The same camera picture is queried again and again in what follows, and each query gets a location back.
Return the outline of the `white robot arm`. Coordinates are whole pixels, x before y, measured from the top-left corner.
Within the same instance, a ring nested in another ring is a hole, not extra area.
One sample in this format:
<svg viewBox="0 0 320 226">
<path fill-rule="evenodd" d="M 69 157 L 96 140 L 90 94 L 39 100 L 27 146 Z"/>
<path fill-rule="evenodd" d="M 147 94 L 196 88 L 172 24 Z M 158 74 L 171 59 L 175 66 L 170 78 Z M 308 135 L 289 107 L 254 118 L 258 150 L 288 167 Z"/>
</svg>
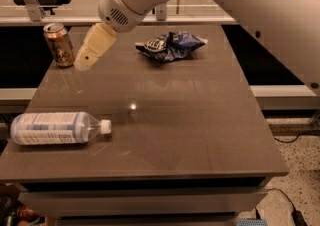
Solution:
<svg viewBox="0 0 320 226">
<path fill-rule="evenodd" d="M 75 66 L 88 70 L 117 35 L 169 0 L 99 0 Z M 316 95 L 320 95 L 320 0 L 213 0 Z"/>
</svg>

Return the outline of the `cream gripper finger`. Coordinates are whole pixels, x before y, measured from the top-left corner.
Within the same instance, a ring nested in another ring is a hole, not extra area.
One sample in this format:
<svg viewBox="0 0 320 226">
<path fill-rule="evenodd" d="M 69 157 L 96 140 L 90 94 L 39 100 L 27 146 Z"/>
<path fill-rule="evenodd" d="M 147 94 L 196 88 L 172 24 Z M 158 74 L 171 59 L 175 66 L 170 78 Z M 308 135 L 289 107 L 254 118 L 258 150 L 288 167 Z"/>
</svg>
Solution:
<svg viewBox="0 0 320 226">
<path fill-rule="evenodd" d="M 87 32 L 74 62 L 76 69 L 89 70 L 117 41 L 116 32 L 105 23 L 94 24 Z"/>
</svg>

